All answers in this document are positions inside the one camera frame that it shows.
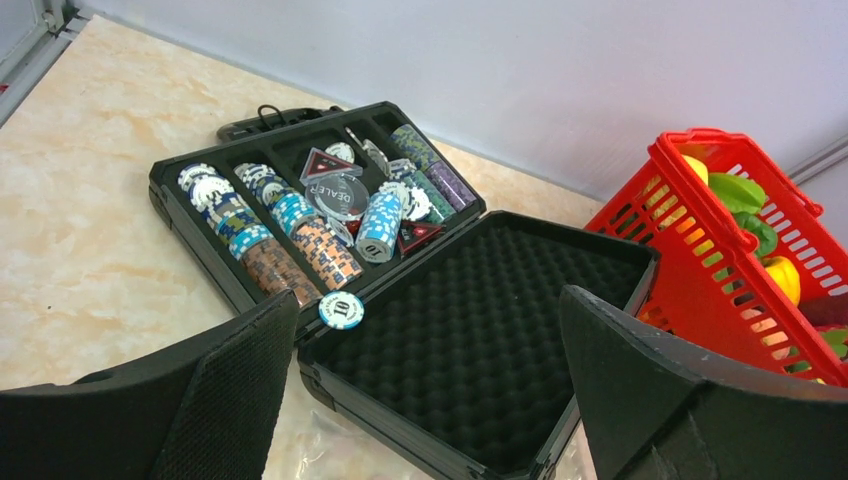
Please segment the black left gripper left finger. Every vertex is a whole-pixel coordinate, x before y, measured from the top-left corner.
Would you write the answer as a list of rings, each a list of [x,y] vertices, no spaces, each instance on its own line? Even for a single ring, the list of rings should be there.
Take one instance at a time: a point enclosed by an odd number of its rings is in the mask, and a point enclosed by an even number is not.
[[[298,304],[275,295],[210,330],[67,385],[1,394],[5,479],[258,479]]]

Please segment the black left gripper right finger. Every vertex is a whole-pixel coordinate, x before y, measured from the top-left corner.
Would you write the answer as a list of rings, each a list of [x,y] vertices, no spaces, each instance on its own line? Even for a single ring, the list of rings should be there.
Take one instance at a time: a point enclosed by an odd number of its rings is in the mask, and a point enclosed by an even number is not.
[[[843,479],[844,388],[762,370],[568,285],[560,322],[601,479]]]

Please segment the yellow bell pepper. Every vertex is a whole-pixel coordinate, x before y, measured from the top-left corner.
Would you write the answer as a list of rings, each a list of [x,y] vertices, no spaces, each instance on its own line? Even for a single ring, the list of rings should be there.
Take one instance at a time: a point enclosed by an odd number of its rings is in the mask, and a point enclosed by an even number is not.
[[[789,301],[797,306],[801,299],[801,280],[793,262],[784,256],[773,256],[764,258],[762,265]]]

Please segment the clear zip top bag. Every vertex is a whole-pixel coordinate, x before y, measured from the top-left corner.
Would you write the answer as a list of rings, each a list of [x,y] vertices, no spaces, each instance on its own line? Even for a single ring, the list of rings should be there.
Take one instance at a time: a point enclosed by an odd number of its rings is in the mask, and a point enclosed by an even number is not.
[[[292,359],[264,479],[428,479],[306,390]]]

